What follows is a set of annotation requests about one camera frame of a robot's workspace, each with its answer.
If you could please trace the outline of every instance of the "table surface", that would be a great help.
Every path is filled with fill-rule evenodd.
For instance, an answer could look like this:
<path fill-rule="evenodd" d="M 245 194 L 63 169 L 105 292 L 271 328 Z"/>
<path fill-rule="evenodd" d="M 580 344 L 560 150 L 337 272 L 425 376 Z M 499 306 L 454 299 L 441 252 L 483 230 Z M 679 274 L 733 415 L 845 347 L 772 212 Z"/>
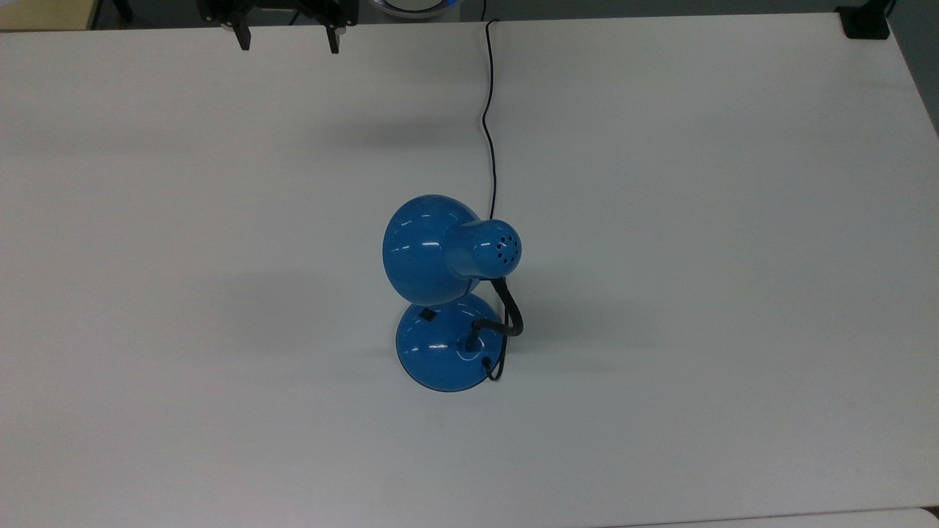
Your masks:
<path fill-rule="evenodd" d="M 658 526 L 662 528 L 939 528 L 939 520 L 923 509 L 897 509 L 769 519 L 684 522 Z"/>
<path fill-rule="evenodd" d="M 0 523 L 939 503 L 939 141 L 896 42 L 493 29 L 527 324 L 459 394 L 398 364 L 380 247 L 412 196 L 487 206 L 481 24 L 0 35 Z"/>
<path fill-rule="evenodd" d="M 0 31 L 84 30 L 99 0 L 18 0 L 0 2 Z"/>

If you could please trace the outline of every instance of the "blue lamp base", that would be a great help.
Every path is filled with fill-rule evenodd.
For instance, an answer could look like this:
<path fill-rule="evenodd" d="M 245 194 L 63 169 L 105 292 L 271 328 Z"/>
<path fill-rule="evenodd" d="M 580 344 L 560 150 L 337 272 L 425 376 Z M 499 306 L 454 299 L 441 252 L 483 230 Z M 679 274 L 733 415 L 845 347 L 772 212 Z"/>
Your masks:
<path fill-rule="evenodd" d="M 465 391 L 485 380 L 483 358 L 499 359 L 502 335 L 483 329 L 473 351 L 467 351 L 476 319 L 499 320 L 489 305 L 468 294 L 435 306 L 412 304 L 401 317 L 395 339 L 401 366 L 418 383 L 444 393 Z"/>

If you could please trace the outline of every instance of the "black clamp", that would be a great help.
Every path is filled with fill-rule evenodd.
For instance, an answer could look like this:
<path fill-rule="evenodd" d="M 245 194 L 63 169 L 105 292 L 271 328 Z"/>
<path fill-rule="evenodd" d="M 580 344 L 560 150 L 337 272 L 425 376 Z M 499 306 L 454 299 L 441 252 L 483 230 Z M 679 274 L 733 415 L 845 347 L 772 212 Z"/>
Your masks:
<path fill-rule="evenodd" d="M 869 0 L 860 8 L 836 8 L 835 12 L 841 17 L 844 36 L 848 39 L 886 40 L 890 36 L 890 26 L 886 23 L 887 14 L 884 11 L 890 2 L 891 0 Z"/>
<path fill-rule="evenodd" d="M 359 23 L 358 0 L 196 0 L 199 15 L 206 22 L 230 27 L 242 50 L 251 47 L 251 30 L 245 17 L 253 8 L 293 9 L 326 27 L 330 51 L 339 53 L 339 36 Z"/>

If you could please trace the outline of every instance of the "blue desk lamp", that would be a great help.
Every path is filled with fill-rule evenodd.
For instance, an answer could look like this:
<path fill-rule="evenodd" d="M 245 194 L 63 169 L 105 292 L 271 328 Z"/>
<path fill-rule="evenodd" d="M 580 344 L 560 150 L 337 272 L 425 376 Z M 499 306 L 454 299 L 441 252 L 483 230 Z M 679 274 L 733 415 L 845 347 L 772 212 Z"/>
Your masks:
<path fill-rule="evenodd" d="M 505 276 L 521 258 L 518 233 L 502 220 L 480 220 L 462 203 L 437 194 L 401 206 L 385 230 L 382 258 L 397 292 L 412 303 L 398 324 L 398 358 L 421 385 L 456 392 L 493 378 L 505 338 L 522 318 Z M 470 292 L 492 282 L 513 326 Z"/>

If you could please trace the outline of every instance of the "blue lamp shade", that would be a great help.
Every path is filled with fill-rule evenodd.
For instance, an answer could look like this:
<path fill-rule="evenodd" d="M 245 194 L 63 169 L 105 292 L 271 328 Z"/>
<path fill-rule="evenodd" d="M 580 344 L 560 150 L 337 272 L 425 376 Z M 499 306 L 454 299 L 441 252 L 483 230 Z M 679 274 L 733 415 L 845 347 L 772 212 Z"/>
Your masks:
<path fill-rule="evenodd" d="M 382 257 L 397 292 L 419 306 L 448 303 L 481 279 L 511 273 L 521 258 L 518 233 L 502 220 L 480 220 L 462 203 L 419 196 L 394 214 Z"/>

